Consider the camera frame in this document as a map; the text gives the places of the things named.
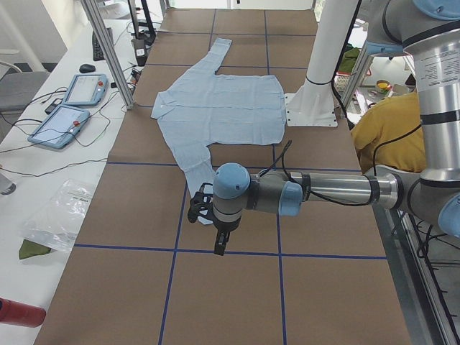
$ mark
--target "green cloth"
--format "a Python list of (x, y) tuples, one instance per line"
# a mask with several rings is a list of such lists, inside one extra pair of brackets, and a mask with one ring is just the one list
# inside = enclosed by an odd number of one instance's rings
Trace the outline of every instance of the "green cloth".
[(49, 252), (51, 252), (51, 248), (25, 239), (22, 242), (21, 248), (19, 249), (19, 259), (22, 260), (28, 257), (34, 257), (36, 255), (45, 255)]
[(344, 53), (340, 62), (339, 72), (350, 73), (353, 71), (354, 64), (357, 63), (359, 48), (353, 48)]

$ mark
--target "blue tape line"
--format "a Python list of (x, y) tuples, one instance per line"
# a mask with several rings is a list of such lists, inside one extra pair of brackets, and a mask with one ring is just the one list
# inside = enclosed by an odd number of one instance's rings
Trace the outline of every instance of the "blue tape line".
[(286, 331), (286, 308), (285, 308), (285, 283), (282, 272), (282, 246), (281, 246), (281, 225), (280, 216), (276, 215), (276, 228), (278, 234), (278, 267), (280, 268), (280, 298), (281, 298), (281, 320), (282, 320), (282, 343), (288, 344), (288, 334)]
[[(193, 65), (177, 64), (177, 63), (146, 63), (146, 66), (161, 66), (161, 67), (192, 67)], [(238, 66), (238, 65), (221, 65), (229, 68), (265, 68), (265, 66)], [(270, 67), (273, 70), (307, 70), (307, 67)]]
[(213, 24), (212, 24), (212, 26), (211, 26), (211, 35), (210, 35), (210, 37), (209, 37), (209, 46), (208, 46), (208, 50), (211, 50), (211, 42), (212, 42), (212, 39), (213, 39), (214, 24), (216, 23), (216, 13), (217, 13), (217, 9), (214, 9)]
[(250, 166), (244, 166), (246, 169), (255, 169), (255, 170), (263, 170), (263, 169), (267, 169), (267, 167), (250, 167)]
[(270, 59), (268, 54), (268, 36), (267, 36), (267, 13), (264, 10), (264, 25), (265, 25), (265, 51), (267, 53), (267, 74), (270, 74)]
[(114, 162), (109, 161), (107, 164), (110, 165), (151, 165), (154, 167), (178, 167), (175, 163), (148, 163), (148, 162)]
[(82, 244), (75, 243), (74, 247), (79, 248), (96, 248), (96, 249), (122, 249), (122, 250), (140, 250), (148, 252), (174, 252), (171, 248), (154, 248), (154, 247), (130, 247), (130, 246), (106, 246), (102, 244)]
[(165, 299), (165, 309), (163, 310), (163, 317), (161, 322), (161, 329), (160, 329), (160, 337), (158, 338), (158, 345), (161, 345), (163, 342), (163, 335), (165, 333), (165, 324), (166, 324), (166, 317), (167, 317), (167, 307), (170, 302), (170, 294), (171, 294), (171, 287), (173, 285), (173, 275), (174, 275), (174, 268), (175, 268), (175, 259), (177, 257), (177, 249), (179, 245), (179, 238), (180, 238), (180, 229), (182, 228), (182, 219), (184, 214), (184, 205), (185, 205), (185, 197), (187, 196), (187, 183), (184, 187), (184, 194), (182, 197), (182, 206), (180, 207), (180, 215), (179, 215), (179, 224), (178, 224), (178, 233), (175, 237), (175, 244), (174, 244), (174, 254), (172, 256), (172, 263), (171, 263), (171, 270), (170, 270), (170, 279), (167, 283), (167, 292), (166, 292), (166, 299)]
[(312, 257), (317, 259), (356, 259), (356, 260), (386, 260), (387, 257), (367, 255), (334, 255), (334, 254), (282, 254), (283, 257)]
[[(179, 34), (179, 35), (209, 35), (207, 32), (176, 32), (176, 31), (159, 31), (158, 34)], [(292, 37), (315, 37), (316, 34), (243, 34), (231, 32), (212, 32), (213, 35), (231, 35), (231, 36), (292, 36)]]
[[(131, 246), (109, 246), (104, 244), (83, 244), (77, 243), (74, 247), (94, 248), (94, 249), (120, 249), (120, 250), (139, 250), (148, 252), (177, 252), (194, 254), (213, 254), (214, 251), (208, 249), (173, 249), (156, 247), (131, 247)], [(367, 256), (367, 255), (335, 255), (335, 254), (298, 254), (298, 253), (269, 253), (269, 252), (239, 252), (226, 251), (229, 255), (265, 256), (265, 257), (312, 257), (318, 259), (361, 259), (361, 260), (386, 260), (387, 257)]]

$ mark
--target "gray chair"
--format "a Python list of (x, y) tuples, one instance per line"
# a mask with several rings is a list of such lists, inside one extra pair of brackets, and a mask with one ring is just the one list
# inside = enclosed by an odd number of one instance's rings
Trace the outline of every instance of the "gray chair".
[[(17, 54), (18, 50), (0, 50), (0, 55)], [(49, 72), (22, 72), (17, 66), (0, 60), (0, 65), (8, 66), (15, 73), (6, 74), (0, 79), (0, 113), (9, 122), (14, 123), (37, 94), (50, 75)], [(0, 142), (11, 129), (0, 116)]]

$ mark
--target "red bottle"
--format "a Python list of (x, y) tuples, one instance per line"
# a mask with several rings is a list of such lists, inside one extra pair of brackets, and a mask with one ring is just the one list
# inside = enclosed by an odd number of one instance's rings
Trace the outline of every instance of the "red bottle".
[(43, 323), (45, 316), (43, 308), (0, 298), (0, 323), (37, 327)]

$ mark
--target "yellow shirt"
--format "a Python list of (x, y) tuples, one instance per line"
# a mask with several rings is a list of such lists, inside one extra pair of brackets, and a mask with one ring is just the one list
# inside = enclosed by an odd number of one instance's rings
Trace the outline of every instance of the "yellow shirt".
[[(352, 129), (356, 153), (363, 173), (372, 168), (375, 148), (410, 132), (420, 123), (417, 93), (386, 98), (373, 106)], [(422, 129), (377, 150), (375, 164), (419, 173), (426, 167)]]

